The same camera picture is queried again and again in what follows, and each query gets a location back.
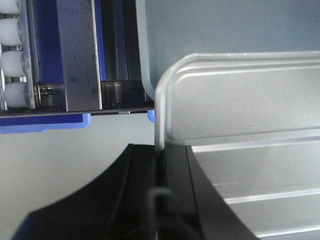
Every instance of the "gray wall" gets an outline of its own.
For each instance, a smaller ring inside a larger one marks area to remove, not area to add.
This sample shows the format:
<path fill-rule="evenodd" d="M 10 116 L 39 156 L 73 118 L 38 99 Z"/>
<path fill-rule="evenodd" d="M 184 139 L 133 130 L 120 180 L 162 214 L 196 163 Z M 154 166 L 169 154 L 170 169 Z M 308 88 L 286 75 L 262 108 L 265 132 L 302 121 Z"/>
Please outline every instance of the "gray wall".
<path fill-rule="evenodd" d="M 127 144 L 154 144 L 146 114 L 94 116 L 85 129 L 0 135 L 0 239 L 26 214 L 103 172 Z"/>

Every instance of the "white roller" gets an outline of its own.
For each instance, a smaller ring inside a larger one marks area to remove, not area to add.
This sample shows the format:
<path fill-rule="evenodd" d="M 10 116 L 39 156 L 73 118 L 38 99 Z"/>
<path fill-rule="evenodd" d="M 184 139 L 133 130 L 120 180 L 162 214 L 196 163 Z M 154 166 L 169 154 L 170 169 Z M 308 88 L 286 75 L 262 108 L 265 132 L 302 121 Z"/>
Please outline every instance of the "white roller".
<path fill-rule="evenodd" d="M 22 51 L 4 51 L 0 57 L 0 67 L 7 77 L 23 77 L 24 59 Z"/>
<path fill-rule="evenodd" d="M 28 91 L 26 82 L 12 82 L 5 85 L 4 100 L 10 108 L 28 107 Z"/>
<path fill-rule="evenodd" d="M 15 18 L 0 19 L 0 44 L 6 46 L 20 46 L 21 29 L 19 20 Z"/>
<path fill-rule="evenodd" d="M 19 0 L 0 0 L 0 13 L 19 14 Z"/>

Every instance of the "black cable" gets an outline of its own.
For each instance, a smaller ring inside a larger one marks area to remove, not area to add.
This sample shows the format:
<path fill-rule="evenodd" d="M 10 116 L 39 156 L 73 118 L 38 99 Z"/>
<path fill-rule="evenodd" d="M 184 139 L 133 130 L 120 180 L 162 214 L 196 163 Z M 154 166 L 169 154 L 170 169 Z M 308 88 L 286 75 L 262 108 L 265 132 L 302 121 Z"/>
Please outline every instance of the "black cable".
<path fill-rule="evenodd" d="M 167 197 L 174 203 L 175 219 L 169 217 L 158 217 L 156 200 L 160 197 Z M 147 192 L 146 214 L 145 214 L 145 240 L 154 240 L 157 229 L 167 229 L 175 232 L 185 240 L 201 240 L 197 233 L 181 218 L 178 201 L 175 194 L 165 187 L 154 187 Z"/>

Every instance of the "blue plastic part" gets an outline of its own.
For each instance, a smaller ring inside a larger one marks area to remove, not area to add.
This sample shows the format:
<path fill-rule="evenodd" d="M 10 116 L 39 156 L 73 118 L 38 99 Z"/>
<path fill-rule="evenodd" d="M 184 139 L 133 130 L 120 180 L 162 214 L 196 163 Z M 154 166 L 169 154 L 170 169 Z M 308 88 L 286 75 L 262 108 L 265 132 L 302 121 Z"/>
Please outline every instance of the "blue plastic part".
<path fill-rule="evenodd" d="M 91 114 L 0 118 L 0 134 L 45 132 L 51 129 L 80 129 L 91 124 Z"/>
<path fill-rule="evenodd" d="M 156 122 L 155 110 L 148 110 L 148 119 L 153 123 Z"/>

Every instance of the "light blue surface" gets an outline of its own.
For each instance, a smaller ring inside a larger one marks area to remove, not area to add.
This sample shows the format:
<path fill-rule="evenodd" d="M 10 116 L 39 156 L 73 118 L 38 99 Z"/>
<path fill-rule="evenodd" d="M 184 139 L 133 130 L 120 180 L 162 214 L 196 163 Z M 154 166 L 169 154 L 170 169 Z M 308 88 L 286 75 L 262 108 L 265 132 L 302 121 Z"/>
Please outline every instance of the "light blue surface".
<path fill-rule="evenodd" d="M 153 123 L 156 122 L 155 110 L 148 110 L 148 119 Z"/>

